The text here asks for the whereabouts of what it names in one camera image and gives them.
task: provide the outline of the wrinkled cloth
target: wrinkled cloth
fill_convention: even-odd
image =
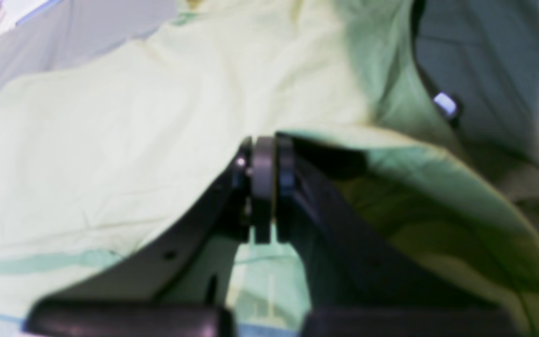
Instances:
[[[539,335],[539,235],[473,169],[421,84],[406,0],[182,3],[177,21],[0,91],[0,314],[119,262],[165,231],[246,136],[364,154],[334,181],[368,224]],[[244,245],[239,322],[295,330],[310,304],[289,245]]]

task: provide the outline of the black plastic bracket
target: black plastic bracket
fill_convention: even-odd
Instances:
[[[39,301],[25,330],[49,337],[233,337],[222,305],[234,255],[251,224],[256,243],[268,243],[275,215],[278,240],[293,245],[306,269],[314,311],[302,336],[465,336],[455,326],[517,336],[496,305],[422,269],[355,213],[317,168],[326,154],[346,167],[349,154],[301,144],[282,134],[261,137],[254,149],[251,138],[243,141],[167,232]]]

